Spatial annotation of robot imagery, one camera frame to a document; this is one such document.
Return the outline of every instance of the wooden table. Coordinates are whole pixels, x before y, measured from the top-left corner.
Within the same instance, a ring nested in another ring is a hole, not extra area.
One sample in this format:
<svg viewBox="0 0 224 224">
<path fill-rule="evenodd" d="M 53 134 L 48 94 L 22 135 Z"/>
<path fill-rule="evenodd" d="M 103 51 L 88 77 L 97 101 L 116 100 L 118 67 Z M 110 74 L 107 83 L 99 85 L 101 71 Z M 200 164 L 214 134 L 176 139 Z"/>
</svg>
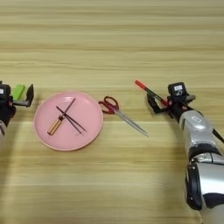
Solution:
<svg viewBox="0 0 224 224">
<path fill-rule="evenodd" d="M 167 96 L 184 81 L 192 105 L 224 133 L 221 0 L 2 0 L 0 73 L 34 84 L 31 108 L 11 121 L 0 155 L 0 223 L 200 224 L 184 197 L 178 125 L 153 115 L 139 79 Z M 33 117 L 45 99 L 78 90 L 119 99 L 147 138 L 105 115 L 99 137 L 73 152 L 46 148 Z"/>
</svg>

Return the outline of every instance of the pink plate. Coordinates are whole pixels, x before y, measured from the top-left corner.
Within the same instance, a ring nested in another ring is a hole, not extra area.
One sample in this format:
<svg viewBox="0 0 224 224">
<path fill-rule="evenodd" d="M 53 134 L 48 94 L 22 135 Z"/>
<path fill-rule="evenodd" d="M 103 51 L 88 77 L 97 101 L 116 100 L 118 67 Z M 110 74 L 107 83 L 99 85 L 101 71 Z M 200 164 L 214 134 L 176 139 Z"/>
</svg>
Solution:
<svg viewBox="0 0 224 224">
<path fill-rule="evenodd" d="M 56 106 L 65 111 L 73 98 L 75 98 L 75 102 L 67 111 L 67 114 L 87 132 L 75 125 L 82 132 L 80 134 L 65 118 L 54 135 L 48 135 L 47 131 L 61 115 Z M 102 123 L 102 109 L 98 102 L 91 96 L 79 92 L 65 92 L 54 95 L 38 108 L 34 118 L 34 128 L 40 141 L 57 151 L 78 150 L 90 144 L 100 133 Z"/>
</svg>

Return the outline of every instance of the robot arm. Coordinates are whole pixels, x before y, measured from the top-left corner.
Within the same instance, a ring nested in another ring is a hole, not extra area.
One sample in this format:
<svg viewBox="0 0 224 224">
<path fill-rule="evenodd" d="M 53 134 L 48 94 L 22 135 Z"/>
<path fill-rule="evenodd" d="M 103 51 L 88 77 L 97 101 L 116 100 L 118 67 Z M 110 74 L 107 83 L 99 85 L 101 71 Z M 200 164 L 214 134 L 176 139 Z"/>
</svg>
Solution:
<svg viewBox="0 0 224 224">
<path fill-rule="evenodd" d="M 212 124 L 195 110 L 180 117 L 189 159 L 185 177 L 187 204 L 201 213 L 204 224 L 224 221 L 224 157 Z"/>
<path fill-rule="evenodd" d="M 11 87 L 0 81 L 0 145 L 4 139 L 7 126 L 11 118 L 16 114 L 16 106 L 30 107 L 34 97 L 33 85 L 31 85 L 26 93 L 26 100 L 14 100 L 11 95 Z"/>
<path fill-rule="evenodd" d="M 188 104 L 195 96 L 186 92 L 183 82 L 171 84 L 168 107 L 159 108 L 153 95 L 148 103 L 155 113 L 167 112 L 175 118 L 185 137 L 188 166 L 185 174 L 185 199 L 198 210 L 204 224 L 224 223 L 224 157 L 216 142 L 213 125 Z"/>
</svg>

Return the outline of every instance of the green gripper part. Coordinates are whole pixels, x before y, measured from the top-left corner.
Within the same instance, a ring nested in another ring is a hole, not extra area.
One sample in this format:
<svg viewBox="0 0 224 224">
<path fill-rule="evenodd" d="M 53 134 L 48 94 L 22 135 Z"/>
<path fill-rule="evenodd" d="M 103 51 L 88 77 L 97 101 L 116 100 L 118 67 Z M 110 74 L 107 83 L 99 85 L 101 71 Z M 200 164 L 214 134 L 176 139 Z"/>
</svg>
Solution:
<svg viewBox="0 0 224 224">
<path fill-rule="evenodd" d="M 13 90 L 13 100 L 18 101 L 25 91 L 25 85 L 18 84 Z"/>
</svg>

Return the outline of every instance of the scissors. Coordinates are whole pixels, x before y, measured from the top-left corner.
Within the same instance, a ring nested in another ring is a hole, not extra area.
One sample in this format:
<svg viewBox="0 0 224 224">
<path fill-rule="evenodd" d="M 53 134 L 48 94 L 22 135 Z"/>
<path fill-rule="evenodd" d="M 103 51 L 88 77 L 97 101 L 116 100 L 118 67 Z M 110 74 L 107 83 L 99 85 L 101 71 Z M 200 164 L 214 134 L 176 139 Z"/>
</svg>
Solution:
<svg viewBox="0 0 224 224">
<path fill-rule="evenodd" d="M 107 108 L 108 110 L 102 110 L 102 112 L 104 114 L 109 114 L 109 115 L 118 115 L 120 116 L 126 123 L 128 123 L 131 127 L 133 127 L 134 129 L 138 130 L 139 132 L 141 132 L 142 134 L 144 134 L 145 136 L 149 136 L 149 134 L 142 129 L 139 125 L 137 125 L 135 122 L 133 122 L 131 119 L 129 119 L 126 115 L 124 115 L 120 109 L 119 109 L 119 104 L 117 102 L 117 100 L 111 96 L 106 96 L 104 97 L 103 101 L 99 101 L 100 105 L 103 105 L 105 108 Z"/>
</svg>

